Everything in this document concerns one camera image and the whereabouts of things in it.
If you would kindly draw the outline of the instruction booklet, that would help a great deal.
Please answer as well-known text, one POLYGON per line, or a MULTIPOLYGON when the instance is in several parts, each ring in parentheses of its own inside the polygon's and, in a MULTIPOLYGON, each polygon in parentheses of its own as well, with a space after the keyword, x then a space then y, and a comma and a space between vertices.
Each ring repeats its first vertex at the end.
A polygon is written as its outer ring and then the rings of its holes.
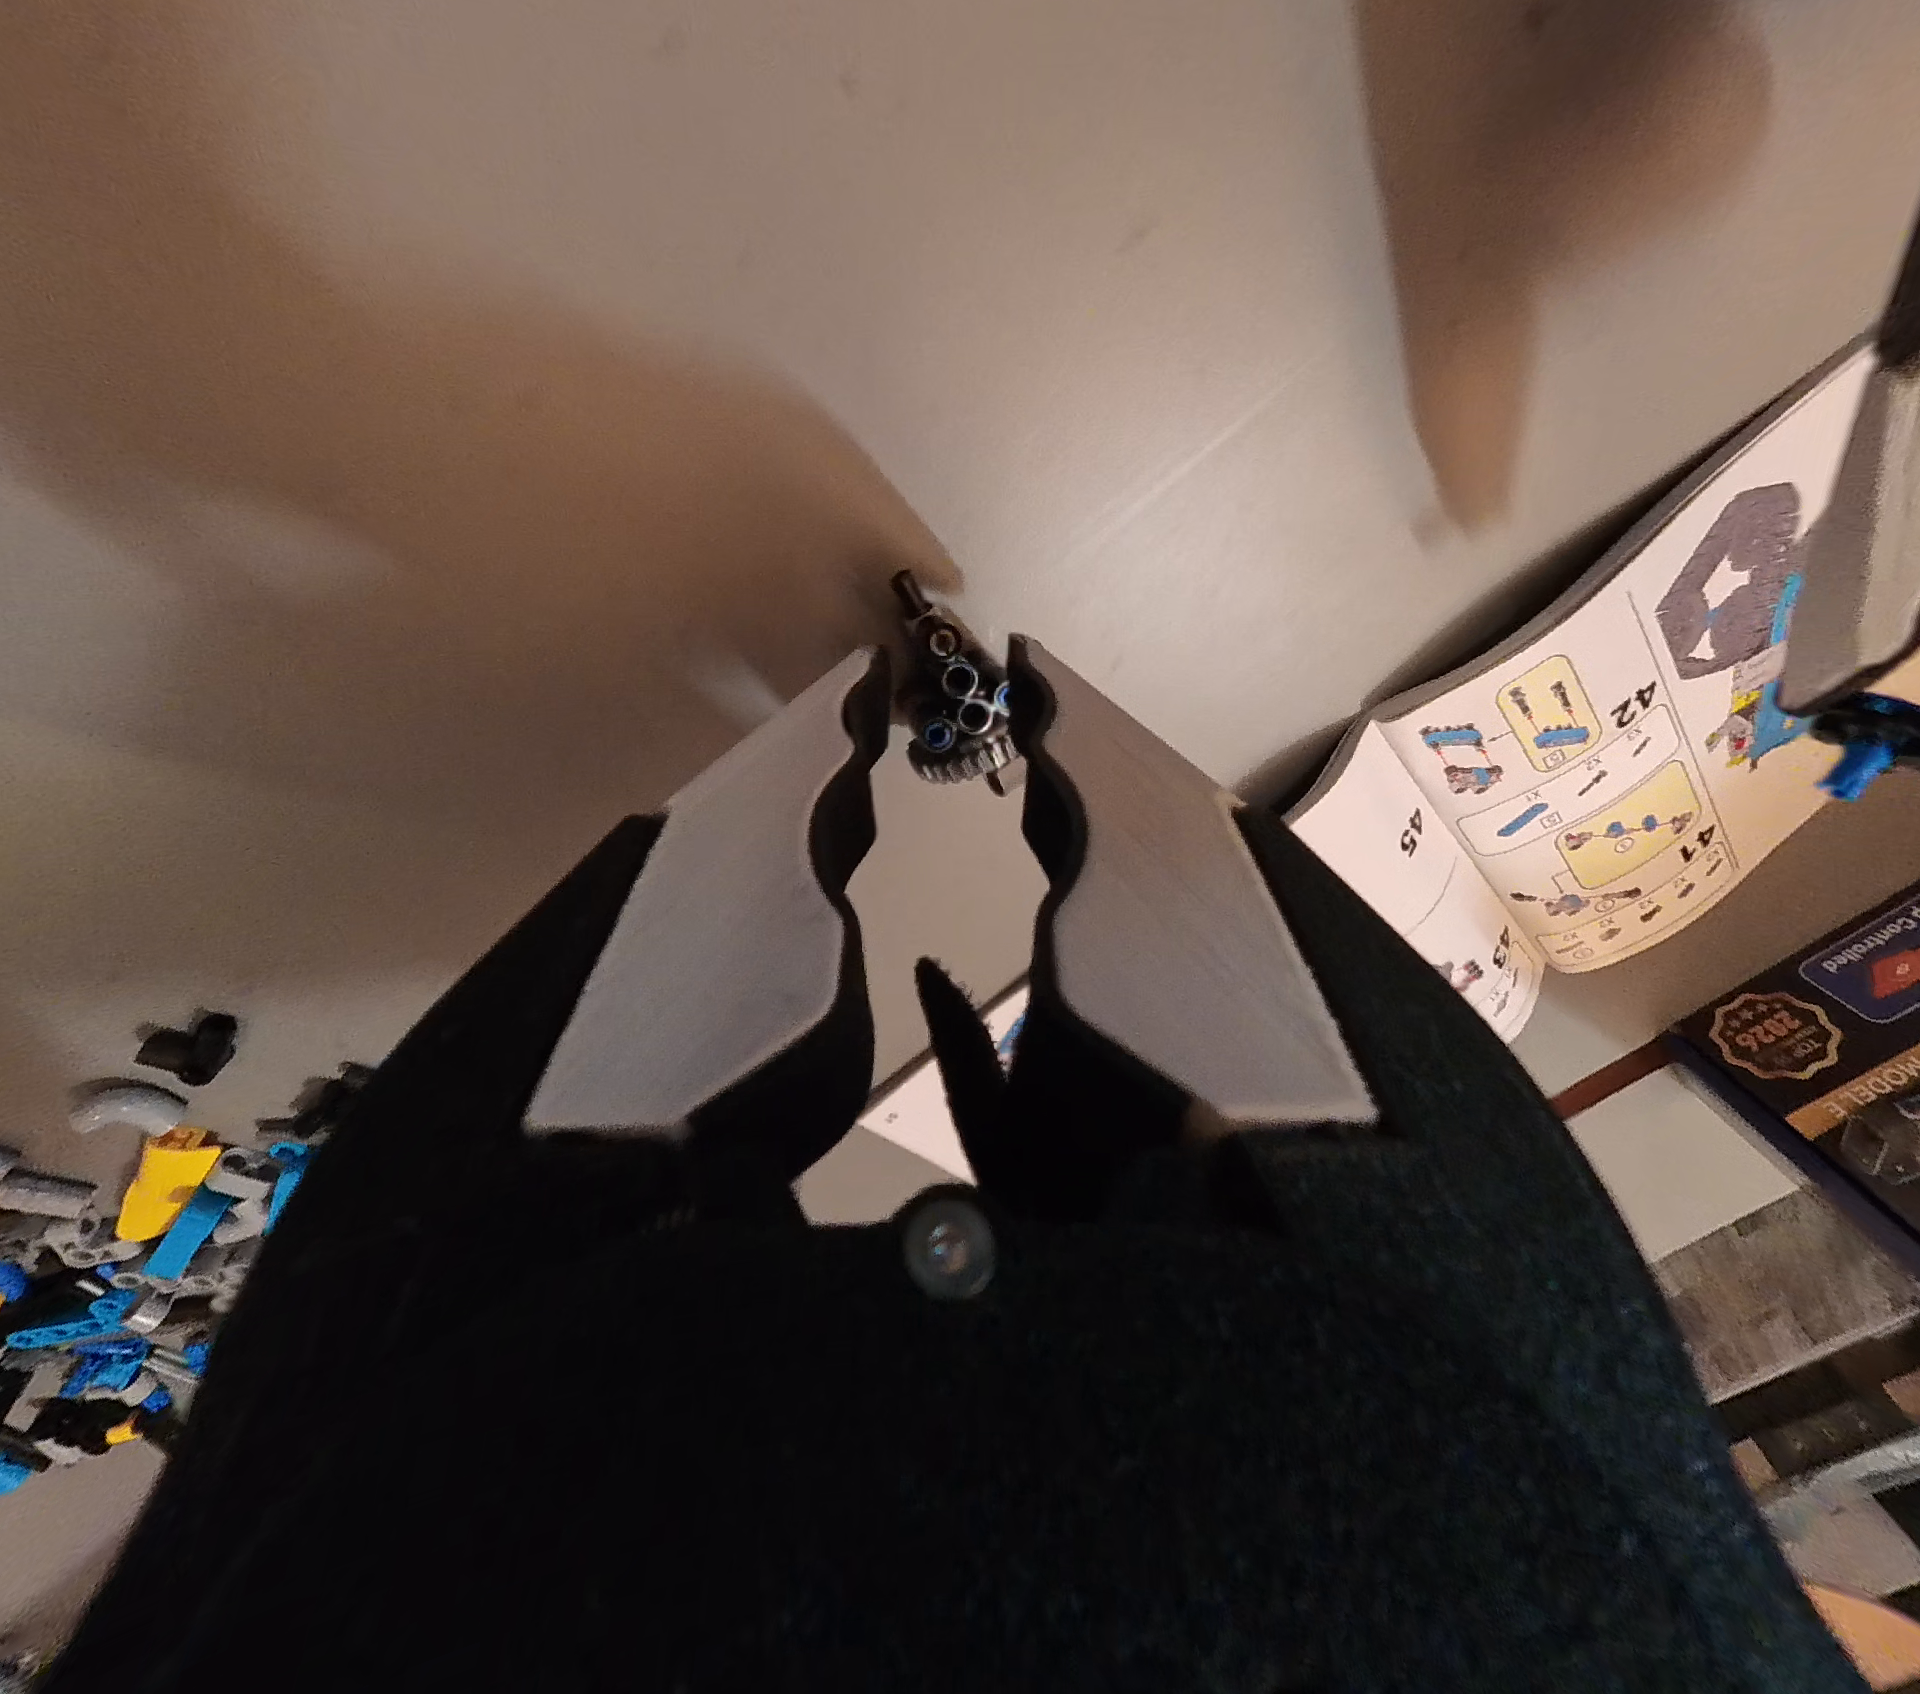
MULTIPOLYGON (((1381 986, 1417 1025, 1511 1040, 1548 976, 1682 931, 1811 817, 1816 715, 1781 704, 1809 538, 1863 387, 1867 335, 1703 458, 1496 645, 1370 709, 1283 817, 1241 830, 1386 1119, 1381 986)), ((1022 995, 1069 1070, 1138 1058, 1022 995)))

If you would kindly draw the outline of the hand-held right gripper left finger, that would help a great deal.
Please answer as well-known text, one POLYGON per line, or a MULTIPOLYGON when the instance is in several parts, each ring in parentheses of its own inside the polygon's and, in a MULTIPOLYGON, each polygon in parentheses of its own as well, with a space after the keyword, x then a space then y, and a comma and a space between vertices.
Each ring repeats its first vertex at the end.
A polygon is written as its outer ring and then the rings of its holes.
POLYGON ((877 842, 889 657, 854 648, 666 803, 523 1128, 802 1178, 877 1079, 849 884, 877 842))

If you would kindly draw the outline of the grey gear brick assembly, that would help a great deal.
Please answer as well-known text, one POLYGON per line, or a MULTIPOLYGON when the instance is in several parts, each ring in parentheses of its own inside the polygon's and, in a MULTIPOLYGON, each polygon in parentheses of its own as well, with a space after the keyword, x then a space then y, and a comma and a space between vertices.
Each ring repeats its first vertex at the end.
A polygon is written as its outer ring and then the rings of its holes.
POLYGON ((908 568, 891 577, 891 589, 905 648, 896 720, 907 734, 910 770, 929 786, 982 786, 999 798, 1015 796, 1025 763, 1015 742, 1013 688, 1001 657, 908 568))

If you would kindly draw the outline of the spread of blue yellow bricks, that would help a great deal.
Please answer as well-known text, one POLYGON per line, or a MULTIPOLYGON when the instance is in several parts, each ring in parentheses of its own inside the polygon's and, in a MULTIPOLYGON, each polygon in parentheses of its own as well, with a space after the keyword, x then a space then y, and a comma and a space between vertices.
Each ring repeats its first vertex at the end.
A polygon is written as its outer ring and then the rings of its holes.
POLYGON ((173 1448, 269 1234, 375 1075, 342 1060, 227 1136, 196 1096, 241 1046, 234 1014, 201 1011, 144 1032, 133 1079, 76 1091, 74 1133, 138 1140, 126 1178, 4 1147, 4 1495, 121 1446, 173 1448))

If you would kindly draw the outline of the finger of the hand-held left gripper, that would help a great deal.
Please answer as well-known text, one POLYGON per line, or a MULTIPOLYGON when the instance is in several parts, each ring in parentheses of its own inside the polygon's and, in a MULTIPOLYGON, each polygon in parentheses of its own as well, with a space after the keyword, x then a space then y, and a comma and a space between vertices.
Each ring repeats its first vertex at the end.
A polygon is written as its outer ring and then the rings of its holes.
POLYGON ((1837 488, 1809 538, 1781 704, 1816 715, 1900 669, 1919 641, 1919 359, 1863 387, 1837 488))

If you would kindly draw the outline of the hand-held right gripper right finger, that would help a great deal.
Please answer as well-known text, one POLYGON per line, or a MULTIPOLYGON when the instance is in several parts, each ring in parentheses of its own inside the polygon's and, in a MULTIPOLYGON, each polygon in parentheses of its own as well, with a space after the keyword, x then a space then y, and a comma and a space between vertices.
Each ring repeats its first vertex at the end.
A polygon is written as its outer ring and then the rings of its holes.
POLYGON ((1011 678, 1044 863, 1037 993, 1236 1129, 1374 1128, 1243 802, 1037 638, 1011 640, 1011 678))

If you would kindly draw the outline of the robot kit box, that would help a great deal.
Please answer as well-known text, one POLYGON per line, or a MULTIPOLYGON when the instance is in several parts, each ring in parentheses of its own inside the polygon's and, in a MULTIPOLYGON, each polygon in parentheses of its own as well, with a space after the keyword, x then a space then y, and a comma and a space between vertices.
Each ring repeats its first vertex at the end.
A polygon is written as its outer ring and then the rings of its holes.
POLYGON ((1919 1272, 1919 889, 1668 1030, 1692 1079, 1919 1272))

